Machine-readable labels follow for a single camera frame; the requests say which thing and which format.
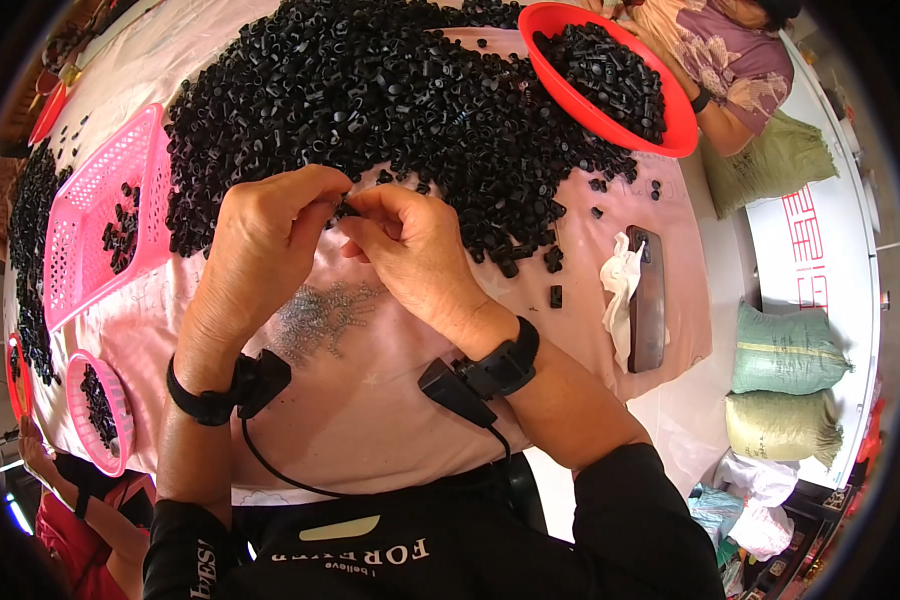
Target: brown phone case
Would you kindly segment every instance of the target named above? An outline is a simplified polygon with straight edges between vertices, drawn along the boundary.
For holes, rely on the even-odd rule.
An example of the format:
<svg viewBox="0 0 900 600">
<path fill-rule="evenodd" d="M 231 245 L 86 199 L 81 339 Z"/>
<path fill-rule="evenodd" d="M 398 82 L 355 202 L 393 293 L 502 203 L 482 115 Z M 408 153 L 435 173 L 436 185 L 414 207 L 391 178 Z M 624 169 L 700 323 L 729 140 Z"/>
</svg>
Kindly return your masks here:
<svg viewBox="0 0 900 600">
<path fill-rule="evenodd" d="M 660 235 L 636 226 L 626 228 L 629 248 L 640 256 L 640 283 L 630 299 L 630 355 L 626 366 L 631 373 L 657 369 L 663 364 L 666 343 L 664 328 L 663 244 Z"/>
</svg>

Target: pink plastic bowl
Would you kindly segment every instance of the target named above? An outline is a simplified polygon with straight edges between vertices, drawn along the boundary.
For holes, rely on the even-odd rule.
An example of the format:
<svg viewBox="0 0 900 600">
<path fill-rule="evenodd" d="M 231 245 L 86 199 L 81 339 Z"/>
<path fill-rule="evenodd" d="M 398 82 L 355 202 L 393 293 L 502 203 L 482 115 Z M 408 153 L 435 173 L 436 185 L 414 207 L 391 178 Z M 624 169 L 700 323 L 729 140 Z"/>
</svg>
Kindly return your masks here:
<svg viewBox="0 0 900 600">
<path fill-rule="evenodd" d="M 553 34 L 562 32 L 564 25 L 568 23 L 600 25 L 614 40 L 628 46 L 631 51 L 643 58 L 649 68 L 660 73 L 660 81 L 663 83 L 661 91 L 666 103 L 663 120 L 667 124 L 662 144 L 649 142 L 614 121 L 574 89 L 543 57 L 537 44 L 534 43 L 534 32 L 542 32 L 544 36 L 550 38 Z M 536 76 L 540 78 L 540 83 L 550 92 L 553 100 L 577 123 L 606 141 L 630 150 L 651 152 L 675 159 L 693 154 L 694 148 L 697 147 L 697 117 L 693 113 L 687 95 L 674 74 L 629 31 L 579 6 L 556 2 L 541 2 L 527 6 L 520 12 L 518 26 L 520 36 L 527 44 L 529 61 L 536 71 Z"/>
<path fill-rule="evenodd" d="M 87 395 L 81 391 L 81 384 L 84 383 L 84 367 L 87 363 L 90 363 L 96 371 L 96 377 L 103 385 L 103 392 L 113 413 L 113 423 L 117 427 L 116 453 L 104 445 L 97 428 L 90 422 Z M 73 420 L 73 427 L 80 438 L 80 443 L 83 444 L 83 449 L 90 455 L 90 460 L 97 469 L 110 477 L 120 477 L 127 468 L 127 459 L 133 453 L 134 442 L 133 414 L 120 379 L 107 363 L 86 350 L 77 350 L 71 354 L 70 364 L 67 365 L 66 386 L 70 418 Z"/>
</svg>

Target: red bowl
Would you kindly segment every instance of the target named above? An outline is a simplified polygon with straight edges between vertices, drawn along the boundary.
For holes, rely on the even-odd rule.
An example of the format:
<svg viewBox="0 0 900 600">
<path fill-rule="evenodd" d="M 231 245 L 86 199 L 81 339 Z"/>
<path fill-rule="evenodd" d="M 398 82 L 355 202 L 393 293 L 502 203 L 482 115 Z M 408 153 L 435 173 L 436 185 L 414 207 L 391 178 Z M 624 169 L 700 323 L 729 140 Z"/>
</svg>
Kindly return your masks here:
<svg viewBox="0 0 900 600">
<path fill-rule="evenodd" d="M 33 146 L 37 142 L 46 138 L 50 134 L 50 130 L 57 123 L 57 117 L 63 111 L 63 105 L 67 103 L 67 86 L 60 81 L 53 91 L 49 94 L 47 103 L 43 105 L 40 116 L 36 118 L 33 124 L 33 131 L 30 133 L 28 145 Z"/>
<path fill-rule="evenodd" d="M 11 354 L 17 354 L 17 362 L 20 365 L 20 378 L 24 380 L 24 397 L 20 397 L 17 391 L 17 384 L 13 381 L 13 373 L 11 368 Z M 10 394 L 10 406 L 13 408 L 13 416 L 20 421 L 21 415 L 29 416 L 34 410 L 34 389 L 31 387 L 30 368 L 24 361 L 23 346 L 20 342 L 20 336 L 13 332 L 10 334 L 6 342 L 6 387 Z"/>
<path fill-rule="evenodd" d="M 628 46 L 631 51 L 643 58 L 649 68 L 660 73 L 660 81 L 663 83 L 661 91 L 666 103 L 663 121 L 667 124 L 662 144 L 651 143 L 629 131 L 589 102 L 557 72 L 534 43 L 534 32 L 542 32 L 544 36 L 550 38 L 553 34 L 562 32 L 564 25 L 588 23 L 600 25 L 614 40 Z M 541 2 L 525 7 L 520 12 L 518 26 L 523 42 L 527 44 L 529 61 L 540 78 L 540 83 L 550 92 L 553 100 L 577 123 L 606 141 L 630 150 L 652 152 L 675 159 L 693 153 L 697 147 L 697 117 L 690 107 L 690 100 L 687 99 L 684 89 L 670 69 L 665 67 L 663 62 L 632 33 L 589 10 L 556 2 Z"/>
</svg>

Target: black wrist strap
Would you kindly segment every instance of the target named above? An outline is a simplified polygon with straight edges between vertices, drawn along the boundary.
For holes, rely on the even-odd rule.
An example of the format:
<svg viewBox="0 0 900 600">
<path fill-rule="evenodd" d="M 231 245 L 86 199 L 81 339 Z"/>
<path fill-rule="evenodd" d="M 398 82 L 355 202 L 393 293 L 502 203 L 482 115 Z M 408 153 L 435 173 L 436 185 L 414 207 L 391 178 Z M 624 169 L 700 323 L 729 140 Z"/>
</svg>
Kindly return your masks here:
<svg viewBox="0 0 900 600">
<path fill-rule="evenodd" d="M 690 108 L 693 109 L 694 114 L 698 114 L 705 109 L 707 104 L 709 104 L 710 100 L 713 98 L 709 89 L 699 84 L 697 84 L 697 87 L 699 88 L 699 95 L 696 96 L 693 102 L 690 102 Z"/>
<path fill-rule="evenodd" d="M 516 342 L 506 340 L 480 362 L 464 358 L 453 363 L 456 374 L 485 401 L 497 394 L 513 394 L 537 374 L 534 359 L 540 349 L 540 333 L 526 318 L 517 317 L 517 321 L 520 334 Z"/>
<path fill-rule="evenodd" d="M 76 492 L 76 506 L 73 507 L 73 516 L 83 521 L 87 514 L 87 504 L 90 503 L 90 492 L 86 489 L 78 489 Z"/>
<path fill-rule="evenodd" d="M 204 391 L 193 395 L 184 390 L 174 373 L 174 357 L 167 365 L 167 390 L 173 402 L 202 426 L 218 427 L 230 422 L 234 406 L 237 415 L 252 419 L 291 381 L 290 365 L 269 350 L 259 358 L 240 354 L 233 367 L 233 379 L 227 391 Z"/>
</svg>

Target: white plastic bag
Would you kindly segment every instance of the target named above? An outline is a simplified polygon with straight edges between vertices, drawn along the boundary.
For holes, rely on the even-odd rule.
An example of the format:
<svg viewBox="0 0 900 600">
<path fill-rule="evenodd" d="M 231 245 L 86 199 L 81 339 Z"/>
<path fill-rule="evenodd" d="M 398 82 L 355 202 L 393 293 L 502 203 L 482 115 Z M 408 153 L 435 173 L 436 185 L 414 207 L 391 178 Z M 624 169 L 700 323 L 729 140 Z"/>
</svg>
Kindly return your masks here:
<svg viewBox="0 0 900 600">
<path fill-rule="evenodd" d="M 630 238 L 623 231 L 613 236 L 616 245 L 613 246 L 613 255 L 606 259 L 600 267 L 600 281 L 603 289 L 612 292 L 610 304 L 603 313 L 603 328 L 610 332 L 613 339 L 614 354 L 617 364 L 627 372 L 627 360 L 630 358 L 630 298 L 640 283 L 640 257 L 643 255 L 643 246 L 636 252 L 630 247 Z"/>
<path fill-rule="evenodd" d="M 727 450 L 713 474 L 713 487 L 730 484 L 733 496 L 768 508 L 783 504 L 797 486 L 797 470 L 782 462 L 740 456 Z"/>
<path fill-rule="evenodd" d="M 744 513 L 729 536 L 761 563 L 787 549 L 794 537 L 794 520 L 780 507 L 767 508 L 746 502 Z"/>
</svg>

